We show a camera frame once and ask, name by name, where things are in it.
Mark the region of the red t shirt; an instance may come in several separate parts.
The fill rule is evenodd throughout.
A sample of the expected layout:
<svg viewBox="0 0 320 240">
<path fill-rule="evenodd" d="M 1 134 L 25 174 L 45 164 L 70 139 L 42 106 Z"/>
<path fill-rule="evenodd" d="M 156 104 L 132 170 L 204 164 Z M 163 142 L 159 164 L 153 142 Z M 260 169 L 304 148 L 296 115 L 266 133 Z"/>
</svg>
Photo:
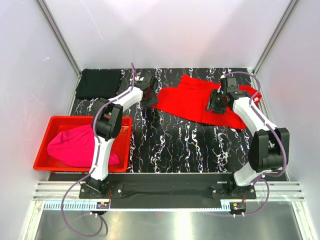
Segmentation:
<svg viewBox="0 0 320 240">
<path fill-rule="evenodd" d="M 224 114 L 206 110 L 212 90 L 218 90 L 220 86 L 220 83 L 184 74 L 177 87 L 160 90 L 157 95 L 158 103 L 152 107 L 188 121 L 244 130 L 245 123 L 229 108 Z"/>
</svg>

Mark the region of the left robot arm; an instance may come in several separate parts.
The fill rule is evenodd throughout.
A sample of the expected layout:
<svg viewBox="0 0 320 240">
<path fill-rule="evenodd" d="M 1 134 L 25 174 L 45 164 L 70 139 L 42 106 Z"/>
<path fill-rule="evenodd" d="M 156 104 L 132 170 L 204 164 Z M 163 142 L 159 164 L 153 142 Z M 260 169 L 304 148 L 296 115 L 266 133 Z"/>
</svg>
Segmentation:
<svg viewBox="0 0 320 240">
<path fill-rule="evenodd" d="M 95 197 L 103 198 L 110 192 L 107 184 L 109 161 L 113 143 L 122 129 L 123 112 L 137 103 L 143 107 L 158 103 L 157 87 L 158 80 L 153 75 L 146 74 L 140 79 L 134 76 L 131 86 L 123 93 L 97 102 L 91 124 L 94 152 L 88 177 L 85 178 L 87 188 Z"/>
</svg>

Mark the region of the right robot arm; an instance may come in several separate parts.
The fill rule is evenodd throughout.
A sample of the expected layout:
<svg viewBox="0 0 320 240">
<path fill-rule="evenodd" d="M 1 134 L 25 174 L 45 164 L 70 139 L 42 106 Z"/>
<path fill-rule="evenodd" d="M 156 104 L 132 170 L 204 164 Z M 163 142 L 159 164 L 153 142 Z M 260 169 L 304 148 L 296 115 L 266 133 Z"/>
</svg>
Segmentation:
<svg viewBox="0 0 320 240">
<path fill-rule="evenodd" d="M 248 162 L 232 173 L 219 194 L 239 198 L 249 192 L 253 185 L 268 177 L 280 177 L 289 162 L 290 133 L 287 128 L 277 127 L 255 104 L 260 93 L 241 90 L 235 72 L 220 77 L 220 87 L 213 89 L 206 110 L 224 114 L 232 110 L 244 122 L 252 134 Z"/>
</svg>

